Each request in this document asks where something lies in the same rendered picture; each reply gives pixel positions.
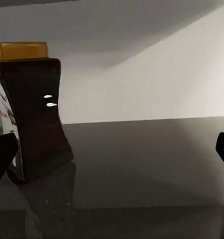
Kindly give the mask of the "bottle of coffee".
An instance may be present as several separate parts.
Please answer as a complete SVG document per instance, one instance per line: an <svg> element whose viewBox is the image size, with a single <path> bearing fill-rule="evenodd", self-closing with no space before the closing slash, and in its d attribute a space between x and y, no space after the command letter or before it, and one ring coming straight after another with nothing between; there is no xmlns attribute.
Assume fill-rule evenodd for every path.
<svg viewBox="0 0 224 239"><path fill-rule="evenodd" d="M3 135L18 152L9 168L30 182L75 158L59 115L61 60L46 42L0 42L0 114Z"/></svg>

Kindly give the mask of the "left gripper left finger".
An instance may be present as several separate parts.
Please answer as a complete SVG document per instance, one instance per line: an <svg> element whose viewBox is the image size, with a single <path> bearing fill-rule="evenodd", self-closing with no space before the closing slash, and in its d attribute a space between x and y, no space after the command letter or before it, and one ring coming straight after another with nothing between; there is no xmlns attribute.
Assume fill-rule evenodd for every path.
<svg viewBox="0 0 224 239"><path fill-rule="evenodd" d="M18 152L16 136L13 132L0 136L0 180Z"/></svg>

